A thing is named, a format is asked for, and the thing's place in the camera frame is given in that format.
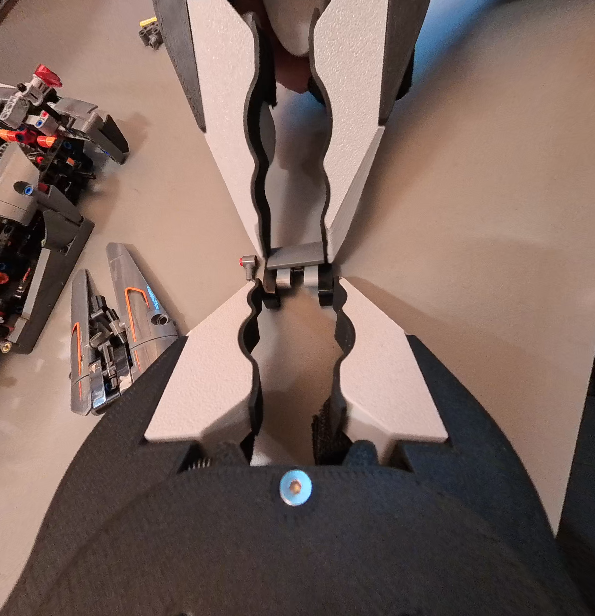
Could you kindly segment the small yellow-axle lego assembly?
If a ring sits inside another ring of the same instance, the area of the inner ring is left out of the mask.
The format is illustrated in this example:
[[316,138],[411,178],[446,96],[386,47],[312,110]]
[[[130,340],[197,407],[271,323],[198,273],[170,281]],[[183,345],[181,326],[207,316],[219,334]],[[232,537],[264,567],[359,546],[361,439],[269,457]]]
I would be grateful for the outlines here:
[[318,304],[321,307],[331,306],[333,303],[333,280],[331,264],[295,266],[274,270],[266,267],[263,275],[263,304],[267,309],[279,309],[280,293],[290,290],[294,282],[297,281],[316,293]]

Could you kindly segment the pile of lego pieces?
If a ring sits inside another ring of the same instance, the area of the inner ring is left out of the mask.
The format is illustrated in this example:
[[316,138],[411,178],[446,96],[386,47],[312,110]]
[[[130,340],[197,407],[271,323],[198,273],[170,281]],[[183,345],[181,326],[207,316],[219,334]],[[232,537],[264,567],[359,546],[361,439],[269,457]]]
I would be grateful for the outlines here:
[[163,44],[162,32],[155,16],[139,22],[138,34],[144,45],[153,50],[158,50]]

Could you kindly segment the grey pointed lego wing assembly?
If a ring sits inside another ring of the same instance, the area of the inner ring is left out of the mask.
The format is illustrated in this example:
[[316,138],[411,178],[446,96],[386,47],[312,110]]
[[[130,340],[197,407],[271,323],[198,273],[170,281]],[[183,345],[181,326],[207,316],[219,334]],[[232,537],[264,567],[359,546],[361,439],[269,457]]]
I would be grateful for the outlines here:
[[178,338],[175,322],[121,243],[106,248],[117,309],[93,294],[86,269],[71,285],[71,412],[101,415]]

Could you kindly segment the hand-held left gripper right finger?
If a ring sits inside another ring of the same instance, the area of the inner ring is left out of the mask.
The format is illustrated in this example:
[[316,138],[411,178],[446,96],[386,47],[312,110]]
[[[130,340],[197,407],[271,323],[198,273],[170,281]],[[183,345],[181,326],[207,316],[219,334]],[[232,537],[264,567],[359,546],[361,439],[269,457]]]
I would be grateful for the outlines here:
[[394,446],[444,443],[448,433],[405,331],[345,278],[338,280],[341,431],[352,441]]

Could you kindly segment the partly built lego model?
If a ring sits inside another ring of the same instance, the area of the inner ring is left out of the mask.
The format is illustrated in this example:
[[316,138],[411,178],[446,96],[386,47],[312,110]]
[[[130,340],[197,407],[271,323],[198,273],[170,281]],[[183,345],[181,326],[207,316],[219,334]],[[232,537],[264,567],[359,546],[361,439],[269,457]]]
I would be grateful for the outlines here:
[[114,119],[58,93],[40,64],[27,82],[0,83],[0,352],[32,352],[94,224],[78,209],[96,179],[89,151],[124,164]]

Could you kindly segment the person's right hand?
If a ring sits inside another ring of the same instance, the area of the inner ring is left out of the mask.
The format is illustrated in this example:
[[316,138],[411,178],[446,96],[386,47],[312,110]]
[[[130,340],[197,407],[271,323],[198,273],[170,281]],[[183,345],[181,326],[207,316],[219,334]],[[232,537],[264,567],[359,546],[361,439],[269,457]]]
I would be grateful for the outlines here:
[[295,56],[277,39],[272,41],[276,80],[285,88],[303,94],[309,90],[310,59]]

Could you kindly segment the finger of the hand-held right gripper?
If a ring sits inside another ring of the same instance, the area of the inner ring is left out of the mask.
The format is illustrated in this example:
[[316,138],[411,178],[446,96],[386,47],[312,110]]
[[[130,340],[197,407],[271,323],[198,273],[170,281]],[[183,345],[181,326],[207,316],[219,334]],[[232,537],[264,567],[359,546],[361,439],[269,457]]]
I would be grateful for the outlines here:
[[312,29],[312,67],[331,119],[323,158],[328,262],[348,235],[384,132],[379,106],[388,3],[330,1]]
[[256,254],[271,253],[265,179],[275,155],[277,83],[271,44],[253,12],[187,1],[204,134]]

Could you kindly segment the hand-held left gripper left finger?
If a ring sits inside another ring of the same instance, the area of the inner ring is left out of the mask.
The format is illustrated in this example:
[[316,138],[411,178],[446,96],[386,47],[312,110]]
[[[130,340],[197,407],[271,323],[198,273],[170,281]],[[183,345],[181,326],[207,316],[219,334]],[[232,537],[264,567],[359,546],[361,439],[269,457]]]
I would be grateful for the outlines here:
[[146,429],[150,442],[242,443],[263,422],[263,395],[252,352],[262,284],[248,281],[192,329]]

